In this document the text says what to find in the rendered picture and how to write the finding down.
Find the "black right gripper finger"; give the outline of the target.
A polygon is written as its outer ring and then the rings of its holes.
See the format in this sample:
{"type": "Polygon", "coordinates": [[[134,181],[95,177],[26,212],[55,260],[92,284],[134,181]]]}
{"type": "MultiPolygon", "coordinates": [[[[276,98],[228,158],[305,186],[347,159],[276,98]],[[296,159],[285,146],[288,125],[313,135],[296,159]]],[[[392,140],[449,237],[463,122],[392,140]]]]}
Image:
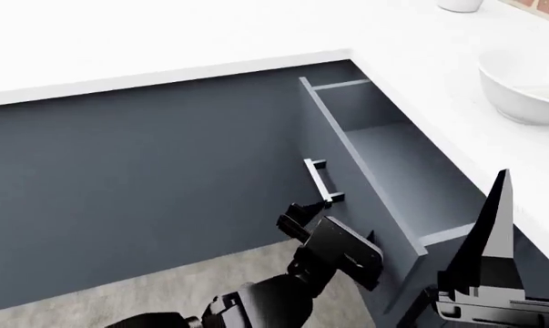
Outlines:
{"type": "Polygon", "coordinates": [[[506,177],[506,169],[498,172],[473,228],[446,270],[438,272],[439,292],[457,291],[468,295],[471,286],[480,284],[481,258],[496,222],[506,177]]]}
{"type": "Polygon", "coordinates": [[[507,298],[523,298],[525,291],[514,261],[513,184],[503,169],[489,191],[479,221],[487,238],[481,256],[481,286],[500,289],[507,298]]]}

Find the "grey open drawer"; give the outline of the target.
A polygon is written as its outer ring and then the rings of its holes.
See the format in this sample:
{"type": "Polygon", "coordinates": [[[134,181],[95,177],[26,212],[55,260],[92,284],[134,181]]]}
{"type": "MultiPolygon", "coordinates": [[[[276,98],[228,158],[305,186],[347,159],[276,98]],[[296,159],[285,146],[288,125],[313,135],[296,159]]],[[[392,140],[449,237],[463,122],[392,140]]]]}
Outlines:
{"type": "Polygon", "coordinates": [[[313,86],[300,78],[300,150],[322,160],[344,200],[336,218],[383,252],[371,316],[392,320],[446,267],[484,195],[371,81],[313,86]]]}

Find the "white bowl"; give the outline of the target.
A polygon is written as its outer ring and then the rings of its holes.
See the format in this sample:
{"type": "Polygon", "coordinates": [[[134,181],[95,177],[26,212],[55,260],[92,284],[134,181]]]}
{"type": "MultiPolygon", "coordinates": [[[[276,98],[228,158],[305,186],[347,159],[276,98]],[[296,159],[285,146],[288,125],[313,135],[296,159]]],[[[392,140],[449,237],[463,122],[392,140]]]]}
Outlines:
{"type": "Polygon", "coordinates": [[[491,48],[478,58],[483,93],[504,117],[549,126],[549,47],[491,48]]]}

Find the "dark grey cabinet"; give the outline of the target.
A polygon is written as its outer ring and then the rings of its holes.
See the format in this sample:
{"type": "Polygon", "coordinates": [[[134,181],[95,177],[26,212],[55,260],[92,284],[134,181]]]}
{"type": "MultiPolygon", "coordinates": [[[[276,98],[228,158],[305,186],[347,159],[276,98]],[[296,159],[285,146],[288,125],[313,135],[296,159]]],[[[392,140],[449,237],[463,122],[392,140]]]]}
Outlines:
{"type": "MultiPolygon", "coordinates": [[[[0,309],[289,237],[276,225],[289,205],[322,201],[300,150],[300,78],[377,87],[335,62],[0,106],[0,309]]],[[[515,223],[525,294],[549,299],[549,261],[515,223]]],[[[448,264],[376,327],[505,328],[428,306],[448,264]]]]}

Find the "white cup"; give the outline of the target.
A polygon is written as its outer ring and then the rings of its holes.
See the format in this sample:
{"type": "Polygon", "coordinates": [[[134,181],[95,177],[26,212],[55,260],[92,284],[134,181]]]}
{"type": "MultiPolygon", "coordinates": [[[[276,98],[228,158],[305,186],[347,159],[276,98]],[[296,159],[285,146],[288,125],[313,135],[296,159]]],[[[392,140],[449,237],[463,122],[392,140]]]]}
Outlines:
{"type": "Polygon", "coordinates": [[[436,0],[438,7],[452,13],[475,13],[482,3],[483,0],[436,0]]]}

